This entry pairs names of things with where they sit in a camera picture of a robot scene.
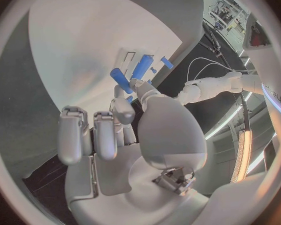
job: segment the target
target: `white robotic arm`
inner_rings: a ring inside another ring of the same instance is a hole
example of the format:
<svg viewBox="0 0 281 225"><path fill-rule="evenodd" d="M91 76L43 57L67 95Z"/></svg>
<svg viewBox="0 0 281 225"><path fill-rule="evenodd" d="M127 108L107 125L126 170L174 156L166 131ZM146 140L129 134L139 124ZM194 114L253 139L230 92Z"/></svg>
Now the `white robotic arm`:
<svg viewBox="0 0 281 225"><path fill-rule="evenodd" d="M262 82L258 75L243 75L241 72L228 72L222 77L206 77L185 83L176 100L182 105L211 99L222 92L240 93L243 90L263 94Z"/></svg>

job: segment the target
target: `white panel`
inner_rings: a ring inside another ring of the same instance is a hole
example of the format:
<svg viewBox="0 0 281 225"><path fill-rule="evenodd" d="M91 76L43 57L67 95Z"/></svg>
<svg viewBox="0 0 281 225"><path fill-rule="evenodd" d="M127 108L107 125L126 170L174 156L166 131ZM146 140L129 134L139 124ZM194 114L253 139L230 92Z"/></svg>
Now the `white panel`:
<svg viewBox="0 0 281 225"><path fill-rule="evenodd" d="M130 0L37 0L29 12L29 40L55 105L82 107L91 127L93 113L109 109L116 85L110 71L123 63L125 51L136 52L132 66L144 54L154 55L152 67L159 71L160 59L182 43ZM148 70L143 80L154 75Z"/></svg>

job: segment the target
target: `white platform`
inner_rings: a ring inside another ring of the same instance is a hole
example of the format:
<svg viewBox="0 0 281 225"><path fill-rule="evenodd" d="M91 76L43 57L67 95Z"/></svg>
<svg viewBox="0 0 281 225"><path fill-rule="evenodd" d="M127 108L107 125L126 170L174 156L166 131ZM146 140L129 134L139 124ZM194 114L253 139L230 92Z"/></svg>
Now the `white platform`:
<svg viewBox="0 0 281 225"><path fill-rule="evenodd" d="M40 78L55 105L79 106L89 115L108 110L116 83L110 77L127 52L163 63L181 40L159 19L130 0L37 0L29 12L29 40ZM156 74L148 70L143 80Z"/></svg>

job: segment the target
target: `robotic hand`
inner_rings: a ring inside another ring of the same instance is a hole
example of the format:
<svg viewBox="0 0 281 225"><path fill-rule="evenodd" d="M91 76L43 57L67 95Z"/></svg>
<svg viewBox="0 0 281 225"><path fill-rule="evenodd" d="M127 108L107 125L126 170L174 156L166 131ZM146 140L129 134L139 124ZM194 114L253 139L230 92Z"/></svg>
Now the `robotic hand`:
<svg viewBox="0 0 281 225"><path fill-rule="evenodd" d="M176 100L186 105L214 98L221 92L240 93L243 90L262 95L262 82L259 76L232 71L218 78L206 77L188 81Z"/></svg>

